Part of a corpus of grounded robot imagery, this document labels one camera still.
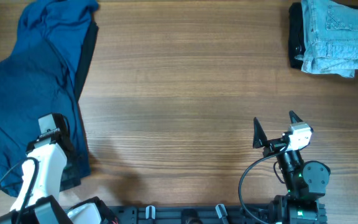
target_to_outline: denim jeans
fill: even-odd
[[[358,69],[358,10],[330,0],[302,0],[302,71],[353,78]]]

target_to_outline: denim pocket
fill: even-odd
[[[358,31],[358,10],[346,6],[328,6],[326,28]]]

